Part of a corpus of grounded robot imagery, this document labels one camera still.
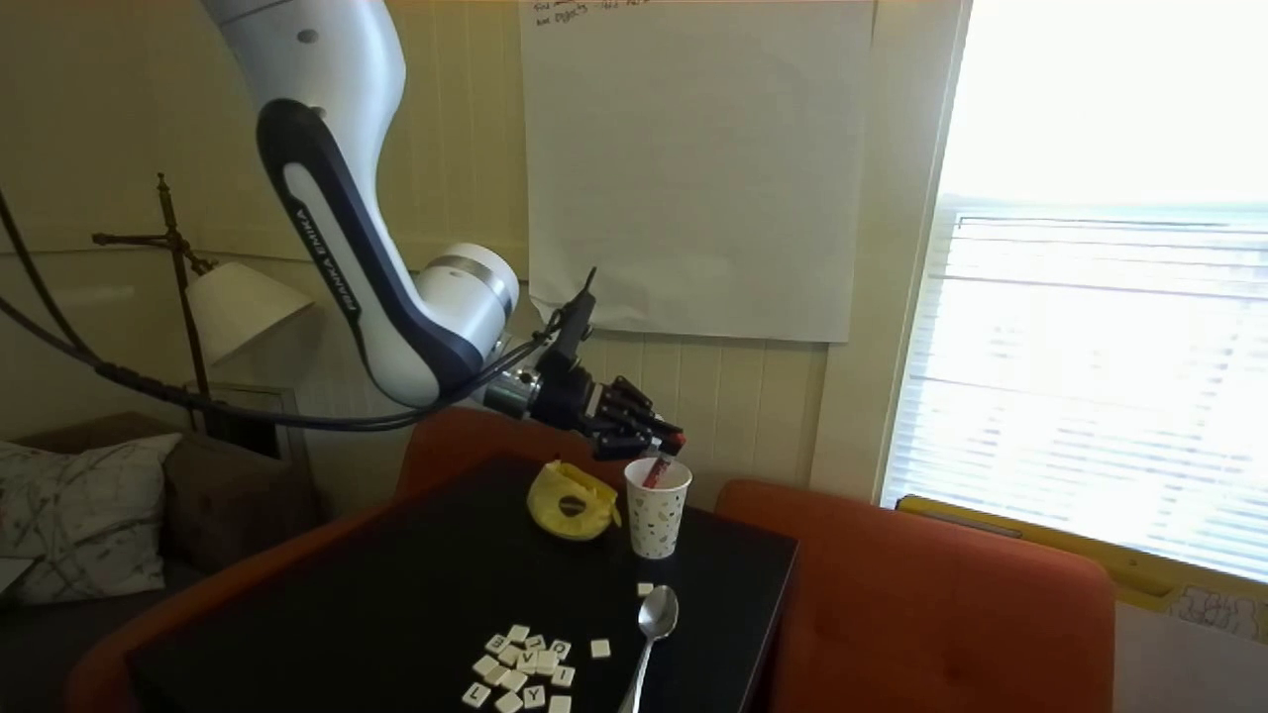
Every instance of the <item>lamp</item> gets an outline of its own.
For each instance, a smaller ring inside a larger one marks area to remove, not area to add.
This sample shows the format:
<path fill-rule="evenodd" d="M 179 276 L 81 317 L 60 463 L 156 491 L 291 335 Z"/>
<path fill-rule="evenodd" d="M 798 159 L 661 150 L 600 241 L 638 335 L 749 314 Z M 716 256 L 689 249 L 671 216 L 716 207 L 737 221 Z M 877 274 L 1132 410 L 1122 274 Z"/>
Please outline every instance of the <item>lamp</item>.
<path fill-rule="evenodd" d="M 311 297 L 241 260 L 197 256 L 192 241 L 179 232 L 169 184 L 164 174 L 160 174 L 160 211 L 164 211 L 164 232 L 93 232 L 93 241 L 169 253 L 193 388 L 202 400 L 212 400 L 208 364 L 226 359 L 231 353 L 246 348 L 272 326 L 291 320 L 311 305 Z M 212 434 L 251 439 L 251 446 L 257 450 L 279 450 L 272 434 L 271 443 L 254 434 L 257 427 L 271 427 L 271 422 L 226 422 L 226 417 L 202 417 L 197 422 L 193 406 L 192 406 L 192 422 Z"/>

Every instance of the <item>metal spoon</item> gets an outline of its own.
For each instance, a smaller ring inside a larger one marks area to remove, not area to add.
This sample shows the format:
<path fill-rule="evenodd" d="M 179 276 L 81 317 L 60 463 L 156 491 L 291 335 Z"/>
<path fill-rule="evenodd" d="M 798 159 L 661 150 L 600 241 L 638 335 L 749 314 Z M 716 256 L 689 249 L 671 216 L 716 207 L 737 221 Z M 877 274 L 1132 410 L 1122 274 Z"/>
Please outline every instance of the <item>metal spoon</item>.
<path fill-rule="evenodd" d="M 649 651 L 679 628 L 679 592 L 671 587 L 653 587 L 644 598 L 638 628 L 644 628 L 645 647 L 644 647 L 644 657 L 638 657 L 638 670 L 636 670 L 636 685 L 630 685 L 630 693 L 622 699 L 622 713 L 638 713 L 644 709 L 644 681 L 645 681 Z"/>

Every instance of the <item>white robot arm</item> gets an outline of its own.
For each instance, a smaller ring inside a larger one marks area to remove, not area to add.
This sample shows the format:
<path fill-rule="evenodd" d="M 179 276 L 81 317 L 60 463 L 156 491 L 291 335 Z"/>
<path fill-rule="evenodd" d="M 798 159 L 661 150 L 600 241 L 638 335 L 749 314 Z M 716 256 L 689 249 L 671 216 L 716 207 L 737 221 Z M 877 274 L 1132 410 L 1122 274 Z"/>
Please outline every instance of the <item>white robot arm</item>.
<path fill-rule="evenodd" d="M 356 335 L 372 383 L 426 406 L 476 379 L 519 282 L 485 244 L 412 276 L 378 207 L 405 58 L 379 0 L 202 0 L 257 107 L 265 174 Z"/>

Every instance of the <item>cup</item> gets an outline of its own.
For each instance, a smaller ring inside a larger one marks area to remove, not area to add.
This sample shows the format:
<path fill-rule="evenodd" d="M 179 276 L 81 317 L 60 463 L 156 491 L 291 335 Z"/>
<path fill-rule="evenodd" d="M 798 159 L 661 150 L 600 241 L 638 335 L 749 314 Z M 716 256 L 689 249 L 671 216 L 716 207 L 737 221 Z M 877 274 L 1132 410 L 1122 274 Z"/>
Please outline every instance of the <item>cup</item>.
<path fill-rule="evenodd" d="M 674 456 L 644 456 L 628 463 L 628 528 L 638 558 L 674 558 L 689 479 L 692 470 Z"/>

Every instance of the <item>pillow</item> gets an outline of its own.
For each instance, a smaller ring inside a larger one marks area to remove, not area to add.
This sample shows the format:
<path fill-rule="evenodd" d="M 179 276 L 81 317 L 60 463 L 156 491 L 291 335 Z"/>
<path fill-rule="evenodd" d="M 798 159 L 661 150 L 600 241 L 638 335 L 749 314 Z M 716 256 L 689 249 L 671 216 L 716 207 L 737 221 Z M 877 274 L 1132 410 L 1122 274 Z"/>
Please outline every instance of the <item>pillow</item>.
<path fill-rule="evenodd" d="M 0 554 L 40 558 L 15 600 L 164 591 L 164 458 L 179 434 L 81 456 L 0 443 Z"/>

